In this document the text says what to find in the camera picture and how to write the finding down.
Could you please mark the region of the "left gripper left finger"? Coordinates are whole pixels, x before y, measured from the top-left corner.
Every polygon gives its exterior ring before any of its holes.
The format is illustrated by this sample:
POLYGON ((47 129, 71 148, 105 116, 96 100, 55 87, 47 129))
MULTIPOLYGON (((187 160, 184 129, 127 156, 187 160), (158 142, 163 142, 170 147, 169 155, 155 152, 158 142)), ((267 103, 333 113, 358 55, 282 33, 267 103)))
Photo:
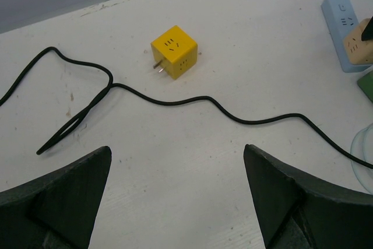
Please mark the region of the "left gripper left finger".
POLYGON ((1 192, 1 248, 88 248, 111 149, 1 192))

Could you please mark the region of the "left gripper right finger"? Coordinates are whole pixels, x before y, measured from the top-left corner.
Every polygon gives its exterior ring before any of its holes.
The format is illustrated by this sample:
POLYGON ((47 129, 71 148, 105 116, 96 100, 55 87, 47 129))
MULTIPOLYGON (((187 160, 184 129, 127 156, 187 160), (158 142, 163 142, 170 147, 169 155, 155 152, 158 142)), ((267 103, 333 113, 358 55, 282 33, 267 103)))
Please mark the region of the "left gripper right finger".
POLYGON ((372 248, 372 195, 285 164, 255 145, 244 163, 266 248, 372 248))

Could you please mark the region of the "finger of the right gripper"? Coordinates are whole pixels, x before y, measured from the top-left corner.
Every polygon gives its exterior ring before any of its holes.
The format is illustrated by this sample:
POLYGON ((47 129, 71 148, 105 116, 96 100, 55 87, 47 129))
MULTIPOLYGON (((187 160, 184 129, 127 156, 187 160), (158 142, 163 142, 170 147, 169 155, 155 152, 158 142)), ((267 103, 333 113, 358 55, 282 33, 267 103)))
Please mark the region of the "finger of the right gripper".
POLYGON ((361 32, 361 41, 370 41, 373 38, 373 17, 366 18, 362 22, 363 30, 361 32))

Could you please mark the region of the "beige dragon cube adapter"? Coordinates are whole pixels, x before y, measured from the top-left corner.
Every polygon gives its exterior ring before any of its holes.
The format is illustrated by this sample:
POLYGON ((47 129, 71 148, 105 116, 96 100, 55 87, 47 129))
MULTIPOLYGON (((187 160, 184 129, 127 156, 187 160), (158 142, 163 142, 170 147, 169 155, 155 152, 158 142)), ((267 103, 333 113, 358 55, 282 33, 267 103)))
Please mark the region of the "beige dragon cube adapter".
POLYGON ((369 18, 362 20, 343 40, 347 56, 353 65, 372 65, 372 40, 361 40, 369 21, 369 18))

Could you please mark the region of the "light blue power strip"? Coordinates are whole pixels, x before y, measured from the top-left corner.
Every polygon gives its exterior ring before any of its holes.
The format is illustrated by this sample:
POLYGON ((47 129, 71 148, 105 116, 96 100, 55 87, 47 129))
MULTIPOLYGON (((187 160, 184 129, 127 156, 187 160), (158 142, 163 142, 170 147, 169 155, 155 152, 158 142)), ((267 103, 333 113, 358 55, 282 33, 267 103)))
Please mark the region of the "light blue power strip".
POLYGON ((362 72, 371 64, 355 65, 350 62, 348 54, 357 50, 353 43, 348 50, 343 45, 346 36, 358 26, 359 22, 350 0, 324 0, 321 9, 329 29, 340 65, 345 73, 362 72))

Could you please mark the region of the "green power strip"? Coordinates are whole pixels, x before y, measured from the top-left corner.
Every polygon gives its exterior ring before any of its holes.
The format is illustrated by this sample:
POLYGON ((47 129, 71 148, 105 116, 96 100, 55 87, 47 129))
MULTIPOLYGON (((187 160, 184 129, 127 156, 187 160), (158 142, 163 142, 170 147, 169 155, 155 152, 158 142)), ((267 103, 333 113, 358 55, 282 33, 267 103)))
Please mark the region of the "green power strip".
POLYGON ((373 103, 373 71, 370 71, 363 77, 359 78, 357 84, 370 102, 373 103))

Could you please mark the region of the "yellow cube socket adapter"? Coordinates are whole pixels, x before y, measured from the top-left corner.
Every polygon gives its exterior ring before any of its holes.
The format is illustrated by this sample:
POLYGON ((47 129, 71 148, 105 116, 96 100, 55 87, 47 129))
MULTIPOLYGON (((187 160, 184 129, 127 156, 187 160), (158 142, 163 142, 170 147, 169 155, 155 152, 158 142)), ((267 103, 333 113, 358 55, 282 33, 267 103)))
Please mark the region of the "yellow cube socket adapter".
POLYGON ((175 25, 151 42, 155 64, 153 69, 161 68, 174 80, 194 66, 198 59, 198 44, 175 25))

